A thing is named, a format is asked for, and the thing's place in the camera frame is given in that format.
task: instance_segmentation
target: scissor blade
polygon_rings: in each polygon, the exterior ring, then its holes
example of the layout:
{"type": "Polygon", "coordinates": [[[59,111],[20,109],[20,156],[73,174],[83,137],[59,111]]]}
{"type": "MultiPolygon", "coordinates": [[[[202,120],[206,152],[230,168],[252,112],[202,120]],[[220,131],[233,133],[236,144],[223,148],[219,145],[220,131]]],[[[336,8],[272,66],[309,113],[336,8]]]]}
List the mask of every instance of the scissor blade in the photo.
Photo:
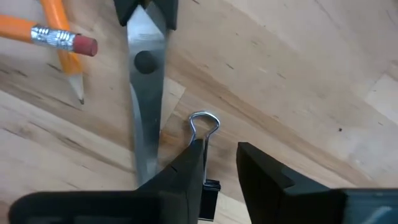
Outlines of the scissor blade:
{"type": "Polygon", "coordinates": [[[134,151],[139,185],[157,173],[165,64],[165,21],[159,21],[162,15],[155,5],[150,4],[147,11],[138,6],[127,22],[134,151]]]}

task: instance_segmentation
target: wooden desk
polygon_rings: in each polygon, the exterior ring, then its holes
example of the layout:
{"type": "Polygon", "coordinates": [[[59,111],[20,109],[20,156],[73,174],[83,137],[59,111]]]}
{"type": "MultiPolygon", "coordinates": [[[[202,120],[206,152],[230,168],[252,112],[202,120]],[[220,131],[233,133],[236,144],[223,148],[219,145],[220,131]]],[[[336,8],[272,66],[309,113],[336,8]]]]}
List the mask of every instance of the wooden desk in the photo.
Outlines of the wooden desk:
{"type": "MultiPolygon", "coordinates": [[[[45,23],[34,0],[0,13],[45,23]]],[[[134,189],[126,31],[113,2],[65,0],[82,57],[80,106],[55,51],[0,39],[0,218],[40,190],[134,189]]],[[[215,223],[249,223],[235,166],[247,141],[330,187],[397,187],[398,17],[394,1],[181,0],[167,52],[160,163],[186,145],[188,115],[221,129],[208,175],[215,223]]]]}

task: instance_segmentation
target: pencil eraser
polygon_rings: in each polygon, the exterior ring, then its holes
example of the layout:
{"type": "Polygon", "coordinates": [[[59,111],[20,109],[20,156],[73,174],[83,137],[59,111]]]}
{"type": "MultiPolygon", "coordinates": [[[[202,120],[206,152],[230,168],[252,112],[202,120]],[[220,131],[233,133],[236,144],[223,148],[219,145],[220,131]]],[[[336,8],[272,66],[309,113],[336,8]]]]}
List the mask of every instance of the pencil eraser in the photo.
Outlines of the pencil eraser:
{"type": "Polygon", "coordinates": [[[84,35],[76,35],[73,40],[73,51],[77,54],[94,56],[98,52],[97,40],[84,35]]]}

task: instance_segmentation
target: orange pencil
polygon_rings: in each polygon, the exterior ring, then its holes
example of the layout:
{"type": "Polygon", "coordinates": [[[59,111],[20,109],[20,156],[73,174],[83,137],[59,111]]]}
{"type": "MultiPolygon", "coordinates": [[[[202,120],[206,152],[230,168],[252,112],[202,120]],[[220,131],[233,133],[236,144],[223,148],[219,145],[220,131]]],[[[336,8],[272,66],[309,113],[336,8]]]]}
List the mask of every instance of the orange pencil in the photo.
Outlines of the orange pencil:
{"type": "Polygon", "coordinates": [[[0,15],[0,36],[94,56],[96,41],[65,29],[50,29],[34,21],[0,15]]]}
{"type": "MultiPolygon", "coordinates": [[[[62,0],[40,0],[46,20],[51,28],[70,30],[62,0]]],[[[80,45],[90,45],[90,40],[83,39],[80,45]]],[[[83,70],[76,54],[58,50],[63,71],[68,75],[68,80],[76,92],[80,103],[84,104],[83,70]]]]}

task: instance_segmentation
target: wooden surface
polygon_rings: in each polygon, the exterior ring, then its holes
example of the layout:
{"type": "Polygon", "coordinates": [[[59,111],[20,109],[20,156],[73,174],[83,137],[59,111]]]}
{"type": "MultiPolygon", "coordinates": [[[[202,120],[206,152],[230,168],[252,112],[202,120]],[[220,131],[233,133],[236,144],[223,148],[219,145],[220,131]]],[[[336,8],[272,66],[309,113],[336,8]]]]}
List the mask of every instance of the wooden surface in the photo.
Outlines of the wooden surface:
{"type": "MultiPolygon", "coordinates": [[[[110,0],[64,3],[73,30],[99,43],[81,58],[84,106],[54,50],[0,39],[3,222],[31,192],[135,188],[126,31],[110,0]]],[[[1,14],[45,24],[36,0],[1,4],[1,14]]],[[[330,187],[397,187],[397,9],[396,0],[180,0],[160,164],[187,145],[188,115],[209,110],[221,120],[208,156],[222,184],[215,223],[249,223],[238,141],[330,187]]]]}

